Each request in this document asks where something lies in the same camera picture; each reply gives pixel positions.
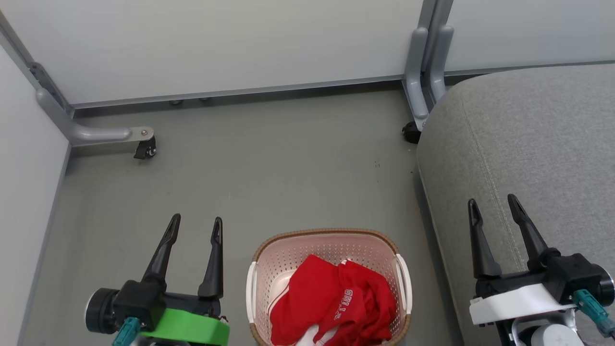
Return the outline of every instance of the pink basket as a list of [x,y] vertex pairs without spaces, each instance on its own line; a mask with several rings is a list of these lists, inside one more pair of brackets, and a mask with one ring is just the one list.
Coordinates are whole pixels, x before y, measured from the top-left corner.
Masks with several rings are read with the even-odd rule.
[[261,346],[271,343],[268,309],[284,290],[297,267],[309,256],[338,265],[351,260],[382,274],[397,302],[397,316],[391,323],[390,341],[400,342],[410,327],[412,288],[408,267],[395,244],[371,230],[334,229],[284,233],[265,241],[256,251],[245,285],[245,306],[250,329]]

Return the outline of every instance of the whiteboard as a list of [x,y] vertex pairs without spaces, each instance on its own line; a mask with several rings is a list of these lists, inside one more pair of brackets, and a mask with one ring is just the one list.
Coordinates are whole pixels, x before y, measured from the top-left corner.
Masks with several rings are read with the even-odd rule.
[[0,336],[17,345],[68,141],[0,46]]
[[445,71],[615,60],[613,0],[454,0]]
[[71,104],[400,76],[422,0],[0,0]]

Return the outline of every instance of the green bracket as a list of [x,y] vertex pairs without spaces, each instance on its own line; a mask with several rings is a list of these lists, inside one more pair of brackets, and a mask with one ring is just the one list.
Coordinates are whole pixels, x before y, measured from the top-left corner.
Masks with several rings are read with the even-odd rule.
[[156,330],[142,336],[180,342],[227,346],[231,328],[216,318],[184,310],[166,309]]

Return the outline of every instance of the robotic gripper with green bracket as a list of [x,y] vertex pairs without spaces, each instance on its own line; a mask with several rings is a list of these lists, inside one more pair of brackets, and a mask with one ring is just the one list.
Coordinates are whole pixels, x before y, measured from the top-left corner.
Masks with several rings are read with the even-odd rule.
[[226,346],[230,328],[220,313],[223,296],[222,219],[213,224],[212,251],[197,296],[168,293],[165,276],[171,247],[177,240],[180,215],[175,214],[140,282],[122,289],[101,288],[85,308],[91,332],[117,336],[112,346]]

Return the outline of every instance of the gray fabric upholstery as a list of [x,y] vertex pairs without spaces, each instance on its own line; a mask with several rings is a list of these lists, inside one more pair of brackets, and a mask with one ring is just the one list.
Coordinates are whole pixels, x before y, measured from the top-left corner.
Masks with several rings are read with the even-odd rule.
[[[466,345],[499,345],[472,325],[467,201],[475,198],[504,273],[527,254],[506,196],[517,195],[550,246],[615,273],[615,65],[489,74],[451,88],[434,108],[418,163]],[[608,311],[613,315],[615,309]],[[589,345],[612,345],[582,314]]]

